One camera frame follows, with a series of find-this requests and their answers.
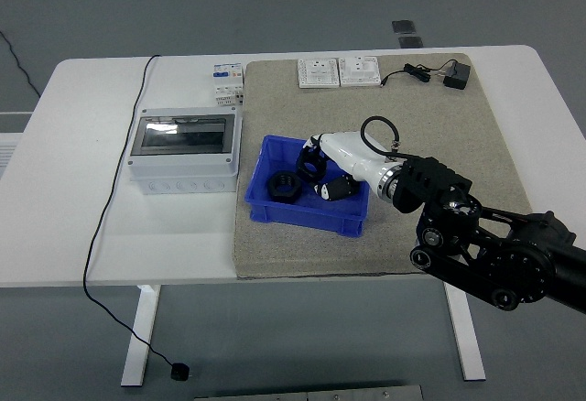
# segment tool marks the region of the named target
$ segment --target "robotic arm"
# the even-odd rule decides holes
[[[396,133],[386,151],[364,130],[372,120]],[[586,251],[552,211],[521,215],[485,208],[469,191],[472,182],[433,157],[396,152],[398,133],[383,117],[367,119],[360,132],[315,135],[303,147],[298,173],[324,200],[352,194],[365,181],[376,196],[402,213],[422,204],[413,265],[499,309],[513,310],[545,296],[586,313]],[[320,184],[327,159],[348,176]],[[506,237],[481,227],[480,220],[509,226]],[[477,255],[472,255],[477,247]]]

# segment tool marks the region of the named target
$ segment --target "gray floor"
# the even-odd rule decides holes
[[[425,47],[527,44],[586,132],[583,0],[1,0],[0,29],[42,89],[68,58],[398,48],[412,19]],[[0,45],[0,112],[36,95]],[[0,114],[0,132],[27,115]],[[544,134],[544,145],[547,137]],[[440,284],[431,279],[164,287],[152,357],[118,387],[128,335],[77,288],[0,289],[3,399],[190,399],[421,385],[426,400],[586,398],[586,316],[544,300],[508,314],[471,298],[488,380],[461,380]],[[132,320],[138,290],[95,293]]]

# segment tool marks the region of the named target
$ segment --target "power cord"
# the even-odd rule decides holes
[[[40,92],[37,90],[37,87],[35,87],[35,85],[33,85],[33,82],[30,81],[30,76],[28,76],[27,71],[25,69],[23,69],[22,66],[20,65],[20,60],[18,60],[18,56],[16,55],[15,50],[12,47],[12,44],[10,43],[10,41],[8,40],[8,38],[6,37],[6,35],[4,34],[4,32],[2,30],[0,30],[0,35],[2,36],[2,38],[4,38],[4,41],[6,41],[6,44],[8,44],[8,48],[10,49],[10,53],[12,53],[12,56],[15,57],[16,66],[23,73],[25,73],[25,76],[27,76],[28,85],[30,85],[30,87],[33,89],[33,91],[37,94],[38,98],[40,98]]]
[[[103,206],[102,209],[102,214],[100,215],[100,220],[98,221],[98,225],[95,229],[95,232],[93,233],[93,237],[92,237],[92,241],[90,242],[90,248],[88,250],[88,256],[87,256],[87,260],[85,262],[85,268],[83,269],[83,292],[85,293],[85,295],[87,296],[87,298],[89,300],[91,300],[93,303],[95,303],[96,305],[98,305],[100,308],[102,308],[104,311],[106,311],[108,313],[108,315],[110,315],[110,317],[112,317],[112,319],[114,319],[117,323],[119,323],[120,325],[124,326],[127,330],[129,330],[130,332],[132,332],[132,335],[135,336],[135,338],[139,341],[141,341],[142,343],[144,343],[146,346],[148,346],[148,349],[154,353],[155,355],[158,355],[159,357],[163,358],[163,360],[165,360],[167,362],[167,364],[169,366],[171,366],[171,378],[173,378],[174,380],[177,381],[186,381],[189,378],[189,373],[190,373],[190,368],[184,364],[184,363],[172,363],[168,360],[168,358],[163,355],[160,352],[157,352],[153,349],[153,347],[151,346],[150,342],[140,338],[136,332],[130,327],[128,326],[126,323],[124,323],[123,321],[119,320],[111,310],[109,310],[102,302],[100,302],[99,300],[97,300],[96,298],[94,298],[91,294],[90,291],[88,289],[88,284],[87,284],[87,279],[88,279],[88,269],[90,267],[90,261],[92,259],[92,251],[93,251],[93,245],[95,244],[95,240],[98,237],[98,233],[100,232],[100,229],[102,228],[102,224],[103,224],[103,218],[108,210],[108,207],[110,206],[110,203],[112,202],[112,198],[114,197],[114,191],[115,191],[115,187],[116,187],[116,181],[118,180],[118,176],[120,174],[120,167],[122,166],[122,160],[124,159],[124,155],[126,152],[126,148],[128,147],[128,139],[130,138],[130,134],[132,133],[132,128],[133,125],[135,123],[135,118],[136,118],[136,107],[138,106],[138,101],[140,100],[140,97],[142,96],[143,93],[143,89],[145,88],[145,81],[147,79],[147,70],[148,70],[148,66],[150,65],[151,61],[154,58],[160,58],[161,55],[154,55],[151,56],[150,59],[148,60],[148,62],[146,63],[144,72],[143,72],[143,80],[142,83],[140,84],[140,90],[138,91],[138,95],[136,97],[135,100],[135,104],[133,106],[133,111],[132,111],[132,117],[130,119],[130,125],[128,126],[128,129],[126,131],[126,139],[125,139],[125,145],[122,149],[122,152],[120,153],[120,157],[118,158],[118,164],[116,165],[116,171],[114,173],[114,179],[112,181],[112,188],[110,189],[110,195],[108,196],[108,200],[106,201],[105,205]]]
[[[373,145],[368,138],[366,138],[366,127],[374,122],[374,121],[379,121],[379,122],[383,122],[384,124],[386,124],[389,128],[391,128],[391,130],[393,131],[393,150],[391,151],[384,151],[382,149],[379,149],[378,147],[376,147],[375,145]],[[376,154],[378,154],[379,156],[384,156],[387,158],[421,158],[419,156],[414,156],[411,154],[401,154],[399,152],[396,152],[396,150],[398,149],[400,142],[399,142],[399,131],[398,129],[396,129],[395,124],[393,124],[393,122],[391,122],[390,120],[388,120],[386,117],[383,117],[382,115],[373,115],[371,117],[368,117],[366,120],[364,120],[362,126],[360,127],[360,138],[362,138],[363,142],[365,145],[367,145],[370,149],[372,149]]]
[[[432,69],[431,67],[427,67],[423,64],[418,64],[416,66],[413,66],[411,64],[405,64],[405,66],[403,67],[403,70],[397,70],[397,71],[393,71],[392,73],[387,74],[381,80],[381,87],[385,86],[386,82],[388,81],[388,78],[390,78],[394,74],[399,74],[399,73],[408,73],[411,76],[413,76],[414,78],[417,78],[422,82],[429,82],[429,80],[431,79],[431,75],[429,73],[431,71],[441,71],[450,62],[453,62],[454,64],[459,63],[457,60],[447,60],[441,67],[439,67],[437,69]]]

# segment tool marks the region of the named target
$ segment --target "metal floor plate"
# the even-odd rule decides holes
[[[196,401],[202,399],[207,401],[423,401],[423,395],[419,385],[401,385],[325,392],[195,398]]]

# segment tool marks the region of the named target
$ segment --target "blue plastic bin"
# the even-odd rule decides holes
[[[297,157],[305,140],[267,135],[263,140],[244,200],[252,210],[250,219],[257,222],[283,222],[314,229],[337,232],[343,236],[358,237],[363,232],[363,222],[368,213],[369,188],[360,183],[357,195],[338,201],[326,201],[310,184],[302,181],[302,193],[294,204],[272,201],[266,184],[278,170],[295,172]],[[344,172],[333,161],[323,182],[336,179]]]

